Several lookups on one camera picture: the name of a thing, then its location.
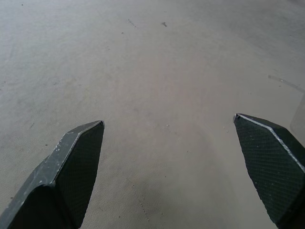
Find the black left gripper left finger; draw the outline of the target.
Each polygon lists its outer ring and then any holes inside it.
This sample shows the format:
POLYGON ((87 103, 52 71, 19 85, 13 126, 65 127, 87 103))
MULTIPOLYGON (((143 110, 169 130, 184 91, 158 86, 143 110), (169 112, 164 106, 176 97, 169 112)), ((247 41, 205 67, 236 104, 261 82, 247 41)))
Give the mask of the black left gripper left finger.
POLYGON ((68 131, 0 215, 0 229, 79 229, 95 184, 104 122, 68 131))

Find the clear plastic object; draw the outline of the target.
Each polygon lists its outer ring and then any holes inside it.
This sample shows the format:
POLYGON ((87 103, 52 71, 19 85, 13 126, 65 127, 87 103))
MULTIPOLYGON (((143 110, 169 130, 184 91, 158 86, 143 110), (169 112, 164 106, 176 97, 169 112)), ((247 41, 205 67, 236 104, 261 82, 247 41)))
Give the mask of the clear plastic object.
POLYGON ((290 123, 290 129, 296 139, 305 147, 305 93, 290 123))

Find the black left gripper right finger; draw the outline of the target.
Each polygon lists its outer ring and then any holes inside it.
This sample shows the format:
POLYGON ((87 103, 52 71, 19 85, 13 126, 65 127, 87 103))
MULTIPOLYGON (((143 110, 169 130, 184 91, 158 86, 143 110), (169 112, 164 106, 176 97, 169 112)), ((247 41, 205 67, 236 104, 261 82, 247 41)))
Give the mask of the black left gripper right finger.
POLYGON ((284 127, 235 114, 248 175, 278 229, 305 229, 305 147, 284 127))

